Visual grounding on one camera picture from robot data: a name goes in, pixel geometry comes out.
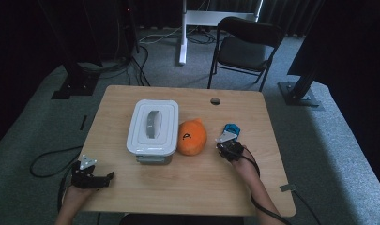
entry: wooden table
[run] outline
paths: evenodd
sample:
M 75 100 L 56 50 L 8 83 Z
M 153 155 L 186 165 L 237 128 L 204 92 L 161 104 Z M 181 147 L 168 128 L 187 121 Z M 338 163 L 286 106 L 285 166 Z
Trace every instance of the wooden table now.
M 218 98 L 220 105 L 210 99 Z M 131 116 L 141 99 L 172 99 L 179 123 L 201 118 L 207 131 L 203 152 L 187 157 L 175 152 L 168 165 L 143 165 L 126 147 Z M 82 154 L 98 161 L 94 175 L 115 172 L 109 187 L 93 195 L 87 211 L 194 215 L 255 214 L 250 193 L 216 148 L 228 123 L 241 128 L 238 141 L 248 146 L 261 179 L 285 217 L 296 209 L 262 93 L 164 87 L 109 86 L 84 143 Z

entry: small round object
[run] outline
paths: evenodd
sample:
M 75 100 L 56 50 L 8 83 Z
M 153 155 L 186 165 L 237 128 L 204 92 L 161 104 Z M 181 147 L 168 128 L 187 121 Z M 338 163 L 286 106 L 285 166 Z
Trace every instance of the small round object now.
M 212 105 L 220 105 L 221 101 L 218 98 L 213 97 L 210 99 L 210 103 L 212 103 Z

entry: black backdrop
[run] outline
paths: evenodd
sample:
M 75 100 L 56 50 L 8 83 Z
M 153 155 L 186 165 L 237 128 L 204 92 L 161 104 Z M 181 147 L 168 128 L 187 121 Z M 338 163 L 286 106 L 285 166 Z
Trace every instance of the black backdrop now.
M 288 74 L 312 71 L 380 180 L 380 0 L 326 0 Z

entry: white plastic container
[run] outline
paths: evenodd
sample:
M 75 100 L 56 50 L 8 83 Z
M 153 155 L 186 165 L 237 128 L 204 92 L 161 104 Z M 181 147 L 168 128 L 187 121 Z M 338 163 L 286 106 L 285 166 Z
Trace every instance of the white plastic container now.
M 168 164 L 177 148 L 178 104 L 143 99 L 131 117 L 128 150 L 143 164 Z

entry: gray carpet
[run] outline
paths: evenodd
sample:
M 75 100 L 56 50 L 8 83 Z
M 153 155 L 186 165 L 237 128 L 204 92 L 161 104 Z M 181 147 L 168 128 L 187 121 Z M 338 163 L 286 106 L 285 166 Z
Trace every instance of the gray carpet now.
M 297 185 L 298 193 L 322 224 L 380 224 L 380 184 L 328 88 L 317 82 L 311 88 L 324 111 L 284 102 L 277 83 L 298 80 L 286 73 L 301 43 L 297 37 L 283 41 L 263 90 L 289 182 Z M 214 45 L 189 42 L 183 67 L 177 64 L 178 39 L 142 45 L 149 52 L 144 74 L 152 86 L 206 88 Z M 142 64 L 144 49 L 134 57 Z M 82 145 L 105 88 L 110 84 L 137 85 L 136 74 L 132 63 L 127 70 L 104 73 L 93 96 L 68 100 L 51 100 L 67 76 L 63 67 L 43 81 L 0 142 L 0 224 L 53 224 L 63 173 L 44 179 L 33 177 L 29 173 L 31 162 L 42 153 Z M 216 89 L 257 91 L 258 87 L 252 77 L 233 76 L 229 71 L 221 71 L 212 83 Z M 85 115 L 88 119 L 81 129 Z M 52 173 L 78 151 L 45 158 L 35 169 Z M 293 224 L 316 224 L 304 203 L 296 196 L 294 200 L 296 215 L 289 220 Z M 122 215 L 101 213 L 100 224 L 118 224 Z M 255 217 L 247 217 L 246 223 L 256 224 Z M 97 213 L 82 212 L 74 224 L 97 224 Z

